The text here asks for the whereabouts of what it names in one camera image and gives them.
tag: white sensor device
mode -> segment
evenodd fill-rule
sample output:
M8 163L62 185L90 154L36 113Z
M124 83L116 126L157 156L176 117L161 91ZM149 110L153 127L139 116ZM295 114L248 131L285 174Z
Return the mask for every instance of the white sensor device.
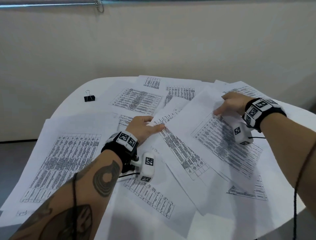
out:
M139 168L138 180L143 182L150 182L155 174L155 159L153 153L145 152L138 161L131 160L131 165Z
M244 146L253 143L251 134L251 130L253 130L253 128L247 127L247 125L242 122L234 123L231 127L233 128L233 135L236 143Z

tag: wrist-mounted device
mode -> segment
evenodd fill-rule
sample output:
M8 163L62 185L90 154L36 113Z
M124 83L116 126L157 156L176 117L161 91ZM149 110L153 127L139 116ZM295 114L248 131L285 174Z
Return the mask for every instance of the wrist-mounted device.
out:
M114 133L105 143L101 152L108 149L115 152L123 163L122 173L132 170L131 160L137 157L137 138L127 131Z
M254 128L260 133L260 124L266 116L276 112L286 116L281 105L266 97L250 100L245 107L245 111L242 118L246 121L247 127Z

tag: metal wire handle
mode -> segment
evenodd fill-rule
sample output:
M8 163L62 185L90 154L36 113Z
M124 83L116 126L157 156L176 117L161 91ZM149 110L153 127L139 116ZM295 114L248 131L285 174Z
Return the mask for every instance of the metal wire handle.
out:
M104 5L103 5L102 0L94 0L94 4L95 4L98 12L104 13Z

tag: gray floor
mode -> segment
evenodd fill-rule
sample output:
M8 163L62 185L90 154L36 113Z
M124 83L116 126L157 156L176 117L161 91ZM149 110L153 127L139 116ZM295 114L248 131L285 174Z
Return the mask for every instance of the gray floor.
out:
M4 203L25 167L35 142L0 144L0 206ZM19 225L0 228L0 240L7 240ZM289 221L279 229L259 238L258 240L289 240L292 239L293 221ZM304 210L298 215L297 239L316 239L316 221Z

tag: person's left hand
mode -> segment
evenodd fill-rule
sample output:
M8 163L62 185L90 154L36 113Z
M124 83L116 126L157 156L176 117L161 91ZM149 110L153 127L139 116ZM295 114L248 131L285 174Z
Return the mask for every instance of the person's left hand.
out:
M141 145L152 134L160 132L165 128L164 124L158 124L155 126L147 126L146 122L150 122L153 119L152 116L137 116L128 124L126 131L133 134Z

